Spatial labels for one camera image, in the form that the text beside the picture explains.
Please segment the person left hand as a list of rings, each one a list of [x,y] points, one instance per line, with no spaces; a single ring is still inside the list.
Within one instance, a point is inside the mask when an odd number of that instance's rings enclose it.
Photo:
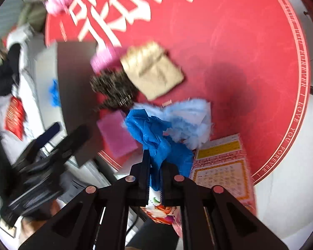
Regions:
[[[59,203],[54,200],[50,206],[50,215],[53,217],[60,210]],[[39,230],[47,220],[44,221],[36,221],[30,220],[29,218],[24,217],[21,220],[21,233],[19,236],[20,245],[24,243],[30,236],[32,236],[37,230]]]

